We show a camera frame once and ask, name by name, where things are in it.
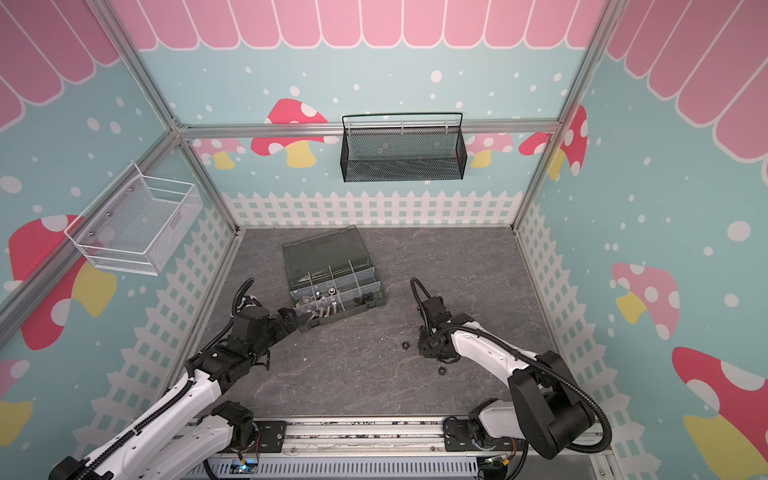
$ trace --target metal basket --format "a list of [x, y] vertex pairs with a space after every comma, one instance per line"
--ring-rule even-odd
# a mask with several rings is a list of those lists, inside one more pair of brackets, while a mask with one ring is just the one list
[[344, 181], [461, 180], [462, 119], [461, 113], [345, 115]]
[[84, 221], [92, 206], [65, 230], [85, 258], [103, 270], [156, 276], [203, 209], [203, 201], [195, 184], [138, 172]]

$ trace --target white picket fence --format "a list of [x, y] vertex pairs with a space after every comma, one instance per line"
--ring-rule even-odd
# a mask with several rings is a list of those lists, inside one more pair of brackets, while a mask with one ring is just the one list
[[505, 227], [515, 219], [523, 193], [513, 197], [506, 192], [497, 197], [491, 192], [482, 196], [472, 192], [466, 197], [460, 192], [452, 196], [426, 192], [418, 197], [413, 192], [405, 196], [395, 192], [390, 197], [381, 192], [374, 197], [365, 192], [359, 197], [351, 192], [343, 197], [335, 193], [323, 197], [319, 192], [314, 197], [304, 193], [298, 197], [288, 193], [282, 197], [269, 194], [266, 198], [258, 194], [223, 197], [239, 225], [245, 227]]
[[158, 388], [170, 375], [179, 346], [192, 330], [197, 308], [230, 238], [215, 210], [206, 208], [204, 215], [198, 217], [200, 229], [192, 232], [192, 243], [184, 244], [184, 258], [173, 258], [176, 273], [166, 273], [167, 287], [156, 290], [157, 306], [146, 309], [147, 325], [134, 328], [136, 345], [121, 350], [123, 368], [107, 374], [109, 393], [91, 400], [95, 411], [91, 424], [72, 432], [79, 442], [75, 458], [117, 435], [163, 393]]
[[579, 386], [599, 401], [611, 419], [614, 433], [611, 447], [624, 475], [634, 474], [637, 480], [648, 476], [658, 480], [656, 471], [661, 460], [643, 448], [641, 437], [645, 428], [630, 420], [627, 412], [630, 397], [616, 388], [617, 371], [605, 364], [606, 347], [594, 340], [595, 324], [587, 322], [584, 315], [587, 306], [576, 300], [578, 287], [568, 282], [570, 270], [562, 268], [563, 256], [555, 251], [557, 242], [550, 240], [550, 229], [545, 228], [545, 216], [540, 215], [539, 207], [532, 204], [528, 209], [519, 234], [558, 349]]

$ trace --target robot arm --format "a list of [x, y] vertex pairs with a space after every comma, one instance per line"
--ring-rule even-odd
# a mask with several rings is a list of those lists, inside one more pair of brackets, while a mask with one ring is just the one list
[[[416, 287], [427, 296], [421, 300]], [[537, 355], [521, 350], [484, 330], [469, 315], [453, 316], [439, 296], [430, 296], [418, 279], [411, 279], [419, 314], [419, 353], [454, 363], [466, 356], [509, 386], [512, 402], [494, 399], [470, 414], [473, 441], [524, 439], [541, 456], [552, 459], [561, 450], [597, 453], [611, 444], [611, 425], [598, 404], [578, 387], [568, 366], [555, 352]], [[603, 438], [595, 445], [572, 443], [594, 424]]]
[[[202, 409], [213, 403], [252, 366], [269, 369], [269, 348], [296, 329], [293, 310], [280, 309], [271, 316], [245, 290], [233, 304], [232, 319], [214, 340], [185, 362], [187, 378], [180, 379], [159, 401], [123, 432], [95, 449], [82, 461], [65, 458], [49, 480], [177, 479], [195, 465], [227, 446], [241, 450], [256, 441], [253, 413], [225, 402], [216, 407], [195, 430], [167, 445]], [[226, 339], [222, 337], [231, 329]], [[266, 363], [258, 359], [266, 355]]]

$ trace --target table surface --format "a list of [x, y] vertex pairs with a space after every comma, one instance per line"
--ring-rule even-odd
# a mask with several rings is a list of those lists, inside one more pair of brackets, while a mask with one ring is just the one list
[[[282, 245], [331, 230], [248, 230], [224, 281], [201, 345], [227, 323], [232, 296], [249, 293], [270, 311], [291, 306]], [[419, 356], [420, 317], [410, 278], [508, 342], [554, 349], [520, 250], [508, 228], [361, 228], [387, 304], [271, 349], [269, 372], [253, 367], [220, 400], [258, 417], [297, 415], [466, 415], [484, 399], [510, 399], [508, 387], [470, 359], [442, 365]], [[404, 350], [403, 341], [411, 348]]]

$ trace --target mushroom illustration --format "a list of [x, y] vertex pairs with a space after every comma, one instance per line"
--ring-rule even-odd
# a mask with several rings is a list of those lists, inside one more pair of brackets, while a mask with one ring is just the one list
[[[268, 124], [325, 124], [328, 121], [317, 110], [292, 98], [282, 98], [272, 108], [264, 123]], [[312, 167], [317, 159], [310, 151], [309, 141], [322, 144], [335, 144], [338, 137], [280, 137], [254, 138], [250, 149], [257, 155], [266, 157], [281, 151], [288, 153], [288, 166], [291, 168]]]
[[686, 386], [716, 415], [683, 417], [704, 461], [723, 480], [768, 474], [768, 382], [761, 376], [685, 347], [672, 365]]
[[523, 155], [538, 155], [544, 151], [549, 141], [549, 134], [537, 132], [526, 138], [518, 149]]
[[[565, 139], [560, 144], [557, 153], [554, 154], [552, 165], [547, 170], [552, 180], [560, 180], [560, 168], [566, 158], [571, 166], [572, 174], [574, 176], [579, 174], [581, 167], [584, 165], [584, 156], [587, 153], [587, 133], [587, 111], [579, 105], [576, 116], [573, 122], [571, 122], [571, 128], [565, 132]], [[520, 153], [523, 155], [537, 154], [544, 149], [542, 145], [545, 145], [546, 140], [546, 134], [541, 132], [535, 133], [526, 138], [520, 145]]]
[[[44, 217], [27, 223], [11, 235], [8, 253], [14, 279], [5, 283], [7, 290], [26, 280], [63, 241], [64, 228], [76, 218], [74, 215]], [[96, 317], [107, 307], [117, 288], [118, 278], [114, 274], [94, 268], [81, 257], [22, 324], [25, 343], [33, 350], [49, 347], [64, 331], [73, 299]]]
[[235, 163], [227, 152], [234, 154], [244, 154], [246, 152], [243, 144], [236, 138], [204, 138], [196, 139], [192, 146], [204, 164], [210, 165], [210, 159], [214, 159], [214, 165], [219, 170], [232, 170]]
[[666, 270], [629, 263], [614, 263], [611, 272], [611, 287], [618, 284], [629, 290], [616, 299], [624, 319], [635, 325], [647, 310], [659, 337], [669, 339], [680, 319], [680, 294], [672, 275]]
[[514, 150], [510, 134], [476, 134], [465, 142], [467, 153], [474, 154], [472, 168], [485, 168], [491, 164], [491, 151], [509, 153]]
[[[0, 398], [29, 370], [29, 362], [20, 359], [0, 360]], [[16, 440], [32, 417], [32, 402], [0, 402], [0, 446]]]

